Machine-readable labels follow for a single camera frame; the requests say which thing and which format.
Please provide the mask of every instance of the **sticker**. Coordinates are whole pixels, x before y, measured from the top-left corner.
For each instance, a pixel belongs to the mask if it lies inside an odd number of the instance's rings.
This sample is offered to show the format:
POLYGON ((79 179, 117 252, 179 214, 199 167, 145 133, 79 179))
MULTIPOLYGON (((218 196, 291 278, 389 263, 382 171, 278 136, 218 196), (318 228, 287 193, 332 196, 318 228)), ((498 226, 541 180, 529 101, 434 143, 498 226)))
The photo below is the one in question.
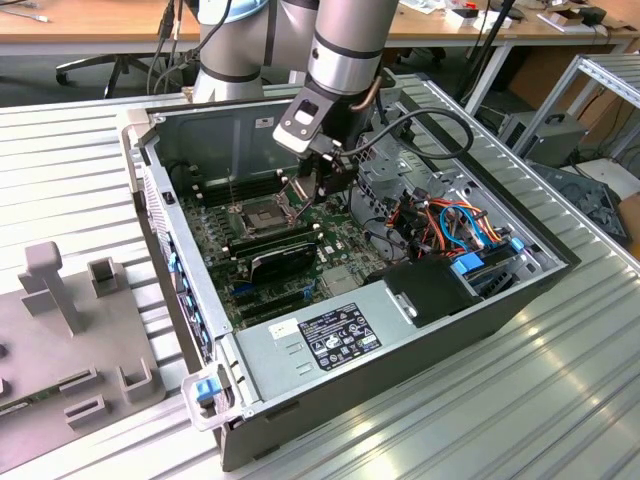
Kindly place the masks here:
POLYGON ((298 328, 316 362, 325 371, 382 346, 355 303, 300 322, 298 328))
POLYGON ((283 322, 269 325, 269 333, 271 333, 274 340, 286 337, 292 333, 298 333, 298 321, 295 318, 290 318, 283 322))
POLYGON ((269 127, 273 127, 273 117, 256 118, 256 128, 269 128, 269 127))

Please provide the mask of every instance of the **metal shelf rack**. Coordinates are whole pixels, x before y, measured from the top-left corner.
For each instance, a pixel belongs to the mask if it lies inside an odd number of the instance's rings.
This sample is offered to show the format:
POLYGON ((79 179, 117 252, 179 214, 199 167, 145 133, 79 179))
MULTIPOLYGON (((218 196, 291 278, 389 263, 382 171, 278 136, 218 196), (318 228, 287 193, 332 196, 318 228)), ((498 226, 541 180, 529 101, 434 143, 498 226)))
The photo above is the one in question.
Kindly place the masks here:
MULTIPOLYGON (((575 115, 598 85, 611 90, 640 109, 640 55, 578 55, 560 77, 556 86, 537 111, 533 121, 513 146, 513 152, 516 155, 523 152, 525 145, 533 138, 538 127, 580 73, 585 73, 591 80, 569 107, 569 114, 575 115)), ((638 134, 640 134, 640 123, 618 142, 611 152, 611 156, 617 157, 638 134)))

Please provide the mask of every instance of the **office chair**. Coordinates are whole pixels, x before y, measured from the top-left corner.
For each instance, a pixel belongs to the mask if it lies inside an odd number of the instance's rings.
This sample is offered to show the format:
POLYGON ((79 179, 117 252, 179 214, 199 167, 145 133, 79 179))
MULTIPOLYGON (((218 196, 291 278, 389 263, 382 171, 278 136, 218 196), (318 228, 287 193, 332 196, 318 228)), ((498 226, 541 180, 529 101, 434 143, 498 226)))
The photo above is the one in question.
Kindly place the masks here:
MULTIPOLYGON (((85 58, 83 60, 76 60, 75 62, 65 63, 64 65, 59 65, 56 67, 56 81, 63 86, 69 85, 70 81, 68 72, 72 70, 78 70, 79 68, 113 63, 113 70, 111 71, 109 82, 104 89, 104 98, 112 98, 113 91, 116 88, 116 83, 118 82, 120 74, 128 74, 129 67, 132 67, 140 70, 141 72, 144 72, 144 74, 146 75, 149 72, 149 66, 146 63, 140 61, 140 59, 152 57, 153 53, 116 53, 110 55, 101 55, 99 57, 85 58)), ((166 58, 166 55, 161 55, 160 58, 166 58)), ((154 79, 157 79, 160 74, 157 72, 157 70, 154 70, 151 75, 154 77, 154 79)), ((180 84, 171 79, 169 79, 169 83, 174 88, 181 87, 180 84)))

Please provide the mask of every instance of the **blue wire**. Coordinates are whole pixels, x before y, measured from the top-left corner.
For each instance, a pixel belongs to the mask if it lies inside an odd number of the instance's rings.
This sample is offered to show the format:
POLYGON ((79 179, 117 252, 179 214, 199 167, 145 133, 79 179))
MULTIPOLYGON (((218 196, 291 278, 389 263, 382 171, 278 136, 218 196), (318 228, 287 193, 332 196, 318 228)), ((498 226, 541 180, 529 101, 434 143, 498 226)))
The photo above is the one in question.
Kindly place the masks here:
POLYGON ((471 226, 473 227, 473 230, 476 232, 476 235, 478 235, 478 238, 480 238, 480 240, 482 240, 482 243, 484 243, 485 245, 493 245, 493 242, 491 241, 491 239, 489 237, 487 237, 487 235, 482 232, 479 228, 478 228, 478 224, 476 223, 476 221, 474 220, 473 216, 469 213, 469 211, 466 208, 460 207, 458 205, 451 205, 449 207, 446 207, 442 210, 442 212, 440 212, 440 227, 442 228, 442 232, 445 234, 445 236, 451 240, 453 243, 457 244, 457 245, 461 245, 465 252, 468 252, 469 250, 467 249, 467 246, 458 241, 457 239, 453 238, 453 236, 451 234, 449 234, 449 231, 447 228, 445 228, 445 213, 449 208, 453 208, 455 210, 459 210, 462 212, 462 214, 467 217, 467 220, 469 220, 469 223, 471 223, 471 226))
POLYGON ((467 248, 467 246, 463 242, 458 240, 457 238, 454 238, 453 235, 451 235, 449 233, 449 229, 447 228, 446 219, 445 219, 445 214, 447 212, 447 208, 443 209, 440 212, 440 229, 442 230, 442 233, 444 233, 445 237, 447 237, 449 240, 451 240, 456 245, 460 245, 462 248, 464 248, 465 252, 468 252, 469 249, 467 248))

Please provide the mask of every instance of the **white label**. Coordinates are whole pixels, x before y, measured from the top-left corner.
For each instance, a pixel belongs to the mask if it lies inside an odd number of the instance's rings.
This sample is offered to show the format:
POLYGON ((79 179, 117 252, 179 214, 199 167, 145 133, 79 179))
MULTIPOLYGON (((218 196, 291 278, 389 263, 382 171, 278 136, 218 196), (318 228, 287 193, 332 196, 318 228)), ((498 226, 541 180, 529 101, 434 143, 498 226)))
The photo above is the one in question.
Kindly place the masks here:
POLYGON ((283 322, 275 323, 269 326, 269 332, 274 340, 278 340, 292 333, 298 331, 298 321, 295 318, 290 318, 283 322))
POLYGON ((256 118, 256 128, 269 128, 269 127, 273 127, 273 117, 256 118))
POLYGON ((367 345, 367 344, 373 342, 374 340, 377 340, 376 336, 375 335, 369 335, 368 337, 364 337, 362 339, 362 344, 363 345, 367 345))

